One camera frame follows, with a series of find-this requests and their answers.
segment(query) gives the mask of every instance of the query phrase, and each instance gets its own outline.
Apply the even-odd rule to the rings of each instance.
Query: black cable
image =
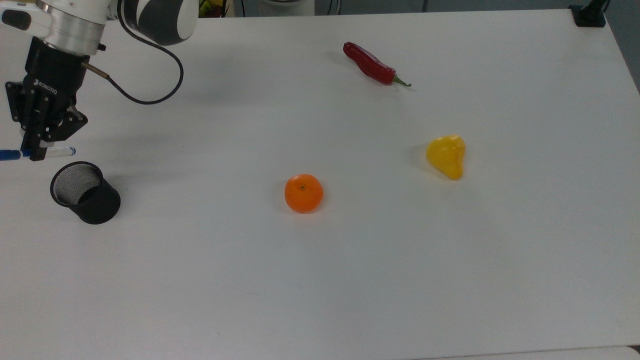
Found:
[[[120,20],[120,25],[122,26],[122,28],[124,29],[124,31],[127,32],[127,34],[131,35],[134,39],[143,42],[149,46],[155,47],[158,50],[164,51],[165,53],[169,54],[169,56],[171,56],[175,62],[178,63],[178,67],[180,68],[180,79],[178,80],[178,83],[175,85],[175,88],[173,88],[173,90],[171,90],[171,92],[169,94],[167,94],[165,97],[163,97],[162,99],[158,99],[158,100],[154,100],[154,101],[143,101],[143,100],[139,100],[136,99],[135,97],[127,94],[126,91],[124,91],[124,89],[122,89],[118,84],[116,84],[115,81],[113,81],[113,79],[111,79],[111,76],[109,76],[108,74],[104,74],[105,79],[107,79],[107,81],[109,81],[113,87],[115,87],[116,89],[118,89],[118,91],[124,95],[127,99],[136,102],[138,104],[142,104],[142,105],[153,105],[153,104],[157,104],[159,102],[163,102],[167,99],[169,99],[171,96],[173,96],[173,94],[175,94],[176,91],[178,91],[178,89],[180,88],[180,86],[182,85],[182,79],[184,78],[184,68],[182,67],[182,62],[180,62],[180,59],[178,59],[178,57],[176,55],[174,55],[171,51],[165,49],[164,47],[161,47],[160,45],[154,44],[151,41],[145,40],[141,37],[139,37],[138,35],[134,34],[131,30],[129,30],[129,28],[127,28],[127,26],[124,23],[124,16],[122,15],[122,0],[118,0],[118,20]]]

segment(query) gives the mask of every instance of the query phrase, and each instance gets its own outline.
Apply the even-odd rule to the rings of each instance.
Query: robotic arm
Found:
[[[90,56],[100,44],[107,19],[124,21],[159,45],[186,40],[195,30],[198,0],[37,0],[35,4],[0,1],[3,24],[33,35],[27,75],[5,84],[13,121],[20,123],[21,150],[32,161],[87,123],[76,110]]]

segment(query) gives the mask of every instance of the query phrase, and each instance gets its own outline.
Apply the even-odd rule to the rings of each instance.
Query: red chili pepper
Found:
[[[411,84],[405,83],[396,76],[395,69],[386,66],[382,61],[378,60],[377,57],[373,56],[369,51],[362,49],[360,46],[352,42],[346,42],[342,50],[350,59],[356,62],[366,76],[378,80],[385,85],[399,83],[404,86],[411,86]]]

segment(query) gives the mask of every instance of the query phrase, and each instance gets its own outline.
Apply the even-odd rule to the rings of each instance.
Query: yellow bell pepper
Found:
[[[433,140],[427,146],[427,160],[452,180],[463,173],[463,160],[467,146],[460,135],[447,135]]]

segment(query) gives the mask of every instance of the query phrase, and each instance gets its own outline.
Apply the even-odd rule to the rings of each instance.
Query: blue marker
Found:
[[[58,156],[73,156],[76,154],[75,147],[50,147],[47,149],[47,158],[57,158]],[[0,150],[0,161],[26,159],[31,156],[31,150]]]

